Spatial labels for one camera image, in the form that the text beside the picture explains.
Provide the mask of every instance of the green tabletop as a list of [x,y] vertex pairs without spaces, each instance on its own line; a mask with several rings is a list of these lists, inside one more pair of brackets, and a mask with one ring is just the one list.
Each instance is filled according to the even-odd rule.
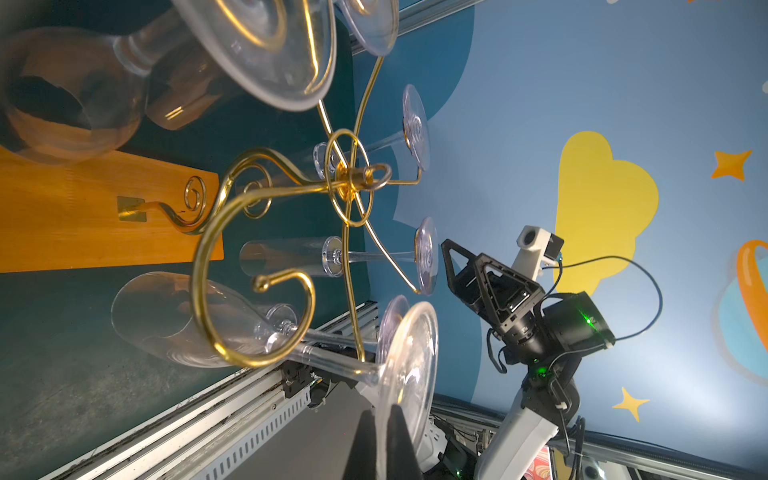
[[[110,20],[121,20],[111,11],[101,11],[106,4],[60,3],[70,5],[47,11],[41,25],[101,26],[104,31]],[[132,3],[135,10],[131,11],[151,18],[168,6],[158,3]],[[90,8],[92,13],[76,15],[72,5]],[[140,25],[144,21],[128,12],[125,15],[128,23]],[[352,55],[346,41],[349,34],[341,23],[337,26],[342,41],[326,105],[335,128],[352,127],[355,105]],[[123,150],[222,174],[250,147],[267,146],[292,157],[311,150],[323,139],[316,111],[277,111],[243,95],[179,131],[163,130],[145,119]],[[238,264],[243,243],[340,235],[341,225],[325,194],[296,197],[276,205],[261,220],[240,215],[224,231],[224,260],[212,262],[210,278],[255,300],[250,279]],[[353,229],[350,246],[353,250],[364,248],[362,229]],[[117,336],[110,322],[115,294],[137,275],[158,270],[189,273],[191,264],[0,275],[3,478],[45,475],[235,370],[176,365],[154,358]],[[367,269],[364,263],[356,263],[352,272],[360,303],[369,297]],[[315,284],[318,301],[314,324],[347,311],[342,279],[316,279]],[[303,291],[296,282],[258,296],[259,301],[265,298],[293,303],[299,311],[303,308]]]

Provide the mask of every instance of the orange wooden surface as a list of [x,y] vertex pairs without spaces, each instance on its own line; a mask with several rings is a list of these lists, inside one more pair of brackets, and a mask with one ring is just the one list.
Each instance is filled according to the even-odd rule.
[[[0,149],[0,273],[190,262],[198,236],[176,230],[159,212],[147,222],[118,219],[117,197],[161,201],[181,213],[190,176],[216,174],[123,152],[67,167],[38,165]],[[219,238],[213,260],[224,258]]]

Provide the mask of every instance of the light blue backdrop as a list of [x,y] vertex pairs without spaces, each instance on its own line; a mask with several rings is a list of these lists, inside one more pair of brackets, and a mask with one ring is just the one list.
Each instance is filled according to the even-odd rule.
[[[358,95],[372,63],[355,58]],[[765,471],[768,386],[729,364],[713,325],[735,253],[768,241],[766,81],[764,0],[487,0],[401,37],[385,60],[362,139],[399,127],[400,94],[413,83],[430,117],[432,167],[417,187],[377,194],[372,221],[391,250],[408,250],[429,215],[440,241],[511,263],[525,224],[554,231],[568,138],[603,134],[615,158],[640,165],[658,186],[659,211],[635,260],[656,276],[665,305],[647,335],[583,361],[580,414],[591,430]],[[710,178],[715,151],[749,150],[745,182]],[[372,160],[415,174],[410,158],[391,151]],[[453,297],[442,270],[429,298],[440,319],[438,392],[504,412],[524,369],[493,369],[486,325]],[[375,300],[406,291],[389,266],[369,272]],[[652,286],[630,269],[593,298],[617,336],[656,309]],[[650,400],[641,422],[611,408],[622,387]]]

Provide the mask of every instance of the yellow star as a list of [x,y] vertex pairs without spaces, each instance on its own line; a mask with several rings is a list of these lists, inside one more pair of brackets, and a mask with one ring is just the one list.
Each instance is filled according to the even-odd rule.
[[724,154],[721,151],[715,152],[717,157],[717,169],[712,174],[712,178],[725,177],[730,175],[731,177],[738,178],[744,181],[744,162],[750,157],[752,151],[745,151],[742,154]]
[[624,387],[621,387],[621,391],[624,392],[624,401],[616,405],[614,408],[629,410],[630,412],[632,412],[634,419],[639,422],[640,416],[637,414],[637,407],[643,405],[644,403],[650,402],[650,400],[635,399],[632,397],[632,395],[629,394],[629,392],[627,392],[627,389],[625,389]]

